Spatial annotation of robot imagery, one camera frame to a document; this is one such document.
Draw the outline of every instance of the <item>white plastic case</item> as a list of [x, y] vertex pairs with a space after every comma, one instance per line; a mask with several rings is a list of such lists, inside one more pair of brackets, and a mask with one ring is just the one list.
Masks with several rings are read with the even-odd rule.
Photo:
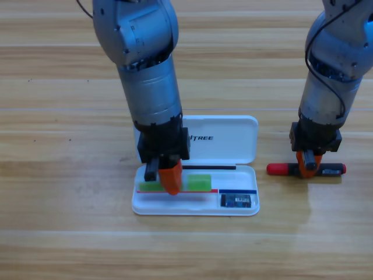
[[[145, 166], [137, 170], [132, 197], [132, 209], [139, 215], [210, 215], [252, 216], [259, 212], [259, 193], [255, 171], [246, 164], [254, 161], [258, 139], [258, 121], [244, 115], [186, 115], [185, 127], [191, 137], [191, 159], [183, 166], [230, 166], [231, 170], [183, 170], [189, 174], [210, 174], [211, 192], [181, 192], [176, 196], [166, 192], [140, 192]], [[136, 147], [139, 132], [135, 129]], [[221, 206], [221, 195], [249, 194], [250, 208]]]

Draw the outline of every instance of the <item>robotic arm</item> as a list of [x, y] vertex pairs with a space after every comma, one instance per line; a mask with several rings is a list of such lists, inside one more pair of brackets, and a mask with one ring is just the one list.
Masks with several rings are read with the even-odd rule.
[[373, 66], [373, 1], [323, 0], [325, 11], [306, 43], [309, 74], [291, 126], [292, 150], [303, 177], [314, 176], [322, 155], [337, 152], [363, 76]]
[[181, 189], [181, 159], [189, 159], [188, 129], [172, 51], [178, 22], [170, 0], [93, 0], [97, 38], [116, 64], [131, 112], [140, 131], [138, 151], [146, 181], [157, 174], [168, 193]]

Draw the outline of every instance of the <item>black stripe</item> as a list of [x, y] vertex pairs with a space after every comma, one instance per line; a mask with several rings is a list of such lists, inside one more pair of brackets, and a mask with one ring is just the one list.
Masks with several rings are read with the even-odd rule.
[[207, 165], [183, 165], [183, 169], [185, 170], [236, 170], [236, 166], [207, 166]]

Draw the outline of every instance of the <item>case lid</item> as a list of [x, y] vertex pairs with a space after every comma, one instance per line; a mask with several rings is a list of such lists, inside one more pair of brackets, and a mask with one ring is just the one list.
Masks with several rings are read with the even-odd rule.
[[[191, 140], [191, 159], [183, 160], [183, 165], [235, 165], [254, 161], [258, 139], [255, 118], [247, 115], [186, 115], [183, 123], [189, 129]], [[135, 129], [136, 147], [139, 135]]]

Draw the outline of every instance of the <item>red marker cap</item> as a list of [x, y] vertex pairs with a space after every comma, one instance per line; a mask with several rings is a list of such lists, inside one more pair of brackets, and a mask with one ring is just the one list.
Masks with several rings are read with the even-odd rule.
[[289, 166], [287, 163], [271, 163], [267, 165], [267, 172], [275, 176], [287, 176], [289, 174]]

